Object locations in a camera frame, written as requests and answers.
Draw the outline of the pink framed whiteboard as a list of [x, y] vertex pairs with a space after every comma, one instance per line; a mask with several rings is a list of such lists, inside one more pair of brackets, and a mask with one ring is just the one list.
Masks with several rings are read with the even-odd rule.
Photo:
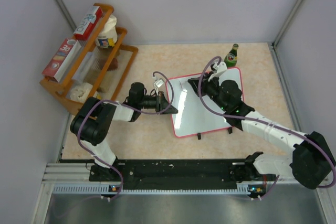
[[187, 137], [230, 127], [223, 117], [213, 114], [203, 106], [189, 84], [187, 90], [181, 89], [180, 82], [187, 82], [188, 79], [200, 75], [195, 73], [170, 78], [165, 84], [167, 100], [172, 100], [172, 105], [178, 109], [178, 114], [171, 115], [176, 137]]

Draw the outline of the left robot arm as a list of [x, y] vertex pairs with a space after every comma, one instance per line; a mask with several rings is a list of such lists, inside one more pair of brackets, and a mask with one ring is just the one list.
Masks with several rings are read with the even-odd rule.
[[162, 91], [147, 95], [144, 84], [131, 84], [129, 95], [123, 103], [103, 102], [90, 97], [83, 104], [70, 125], [70, 131], [79, 137], [79, 144], [101, 167], [101, 174], [107, 180], [114, 180], [119, 174], [115, 163], [116, 155], [107, 143], [106, 136], [112, 121], [134, 122], [143, 109], [154, 109], [155, 114], [177, 114]]

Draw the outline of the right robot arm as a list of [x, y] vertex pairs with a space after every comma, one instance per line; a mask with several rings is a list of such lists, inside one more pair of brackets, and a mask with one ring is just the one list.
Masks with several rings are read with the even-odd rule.
[[322, 134], [310, 134], [286, 128], [261, 115], [242, 101], [242, 91], [234, 80], [218, 77], [190, 78], [188, 84], [199, 98], [208, 97], [221, 110], [226, 122], [243, 132], [263, 138], [285, 155], [263, 152], [248, 156], [245, 174], [252, 180], [274, 174], [294, 178], [308, 189], [322, 187], [323, 180], [335, 174], [335, 159]]

